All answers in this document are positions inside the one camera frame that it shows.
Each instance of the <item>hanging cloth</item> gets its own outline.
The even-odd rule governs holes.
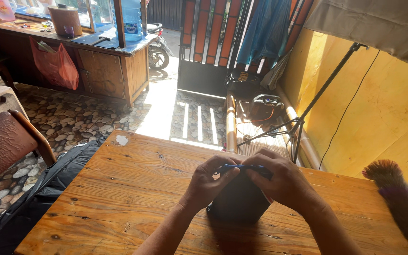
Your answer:
[[[243,39],[237,63],[250,64],[262,56],[270,68],[285,54],[292,0],[260,0]]]

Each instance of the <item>brown canister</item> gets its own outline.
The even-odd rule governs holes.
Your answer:
[[[82,35],[83,31],[78,17],[78,9],[66,6],[65,4],[59,4],[58,6],[48,6],[48,10],[50,11],[51,21],[57,34],[68,36],[64,29],[64,26],[66,26],[73,27],[73,34],[75,36]]]

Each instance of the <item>cabinet door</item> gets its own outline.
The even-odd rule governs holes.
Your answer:
[[[86,90],[93,94],[125,99],[124,79],[119,56],[78,49]]]

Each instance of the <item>red plastic bag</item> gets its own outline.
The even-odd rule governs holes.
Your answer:
[[[51,84],[75,90],[78,87],[78,71],[72,59],[61,43],[56,53],[38,49],[37,42],[30,37],[31,50],[37,69]]]

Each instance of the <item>table leg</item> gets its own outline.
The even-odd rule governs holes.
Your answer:
[[[7,67],[4,64],[1,64],[1,71],[0,71],[0,76],[2,80],[4,81],[4,84],[8,87],[11,87],[15,94],[18,96],[18,89],[14,85],[14,80],[12,79],[12,76],[7,70]]]

